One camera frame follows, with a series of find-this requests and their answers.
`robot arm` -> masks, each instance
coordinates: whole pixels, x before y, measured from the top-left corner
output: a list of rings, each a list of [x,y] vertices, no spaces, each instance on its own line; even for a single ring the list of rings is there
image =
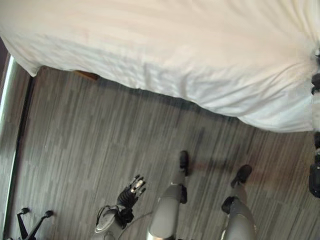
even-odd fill
[[[123,229],[134,218],[133,206],[146,190],[143,188],[146,184],[143,179],[137,175],[120,193],[116,205],[106,205],[99,210],[91,240],[117,240],[119,238]]]

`black object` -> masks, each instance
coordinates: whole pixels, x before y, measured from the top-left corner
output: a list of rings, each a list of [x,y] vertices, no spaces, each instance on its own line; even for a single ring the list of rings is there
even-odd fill
[[[42,222],[44,221],[44,219],[50,218],[54,212],[49,210],[46,211],[43,215],[43,217],[40,218],[40,220],[38,221],[38,223],[34,226],[34,228],[31,230],[31,232],[28,234],[24,221],[21,218],[21,215],[25,215],[27,213],[29,213],[30,210],[29,208],[25,207],[21,209],[21,212],[19,212],[16,217],[18,218],[18,223],[19,223],[19,229],[20,229],[20,234],[21,234],[21,239],[22,240],[36,240],[36,233],[38,231],[38,229],[40,228]]]
[[[309,191],[316,198],[320,198],[320,132],[314,134],[314,145],[316,148],[314,164],[310,166]]]
[[[187,192],[187,188],[183,185],[181,185],[181,200],[180,203],[181,204],[186,204],[188,201],[188,192]]]
[[[252,172],[252,167],[248,164],[240,167],[240,169],[236,173],[235,178],[231,182],[231,187],[234,188],[235,185],[239,182],[242,184],[245,184],[247,179],[249,178],[251,172]]]
[[[310,166],[309,191],[316,198],[320,198],[320,162]]]
[[[320,73],[317,73],[316,75],[312,76],[311,82],[314,85],[314,87],[311,90],[311,93],[313,95],[315,92],[320,91]]]
[[[184,170],[185,176],[187,177],[189,175],[189,154],[187,151],[181,151],[180,152],[180,169]]]
[[[117,204],[131,209],[137,202],[136,194],[130,191],[128,187],[120,193],[117,199]]]
[[[319,55],[316,55],[318,57],[318,64],[320,66],[320,48],[319,48]]]
[[[226,200],[224,200],[221,206],[222,211],[229,215],[231,211],[231,205],[234,201],[235,201],[234,196],[228,196]]]

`white bedsheet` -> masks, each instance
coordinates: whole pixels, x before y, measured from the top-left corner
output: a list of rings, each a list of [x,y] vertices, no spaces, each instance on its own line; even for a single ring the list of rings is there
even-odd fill
[[[0,0],[32,76],[83,70],[276,131],[309,131],[320,0]]]

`black cable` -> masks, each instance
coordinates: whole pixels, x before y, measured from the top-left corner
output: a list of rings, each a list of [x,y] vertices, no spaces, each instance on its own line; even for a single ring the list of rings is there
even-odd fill
[[[121,234],[120,234],[119,237],[118,237],[118,240],[120,240],[121,236],[122,236],[134,223],[136,223],[137,221],[139,221],[139,220],[141,220],[141,219],[145,218],[146,216],[149,216],[149,215],[151,215],[151,214],[153,214],[153,213],[154,213],[153,211],[150,211],[150,212],[148,212],[148,213],[146,213],[146,214],[143,214],[143,215],[137,217],[125,230],[123,230],[123,231],[121,232]]]

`silver leg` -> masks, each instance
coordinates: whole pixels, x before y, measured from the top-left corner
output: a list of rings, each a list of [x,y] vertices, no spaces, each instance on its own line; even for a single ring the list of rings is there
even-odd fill
[[[182,199],[182,188],[185,183],[185,172],[179,171],[171,185],[159,199],[147,232],[147,240],[176,239],[179,206]]]
[[[242,183],[237,183],[232,189],[231,197],[237,197],[243,204],[247,204],[247,192]]]
[[[231,197],[235,197],[230,207],[227,227],[222,240],[256,240],[256,225],[250,209],[246,206],[247,193],[245,187],[238,183]]]

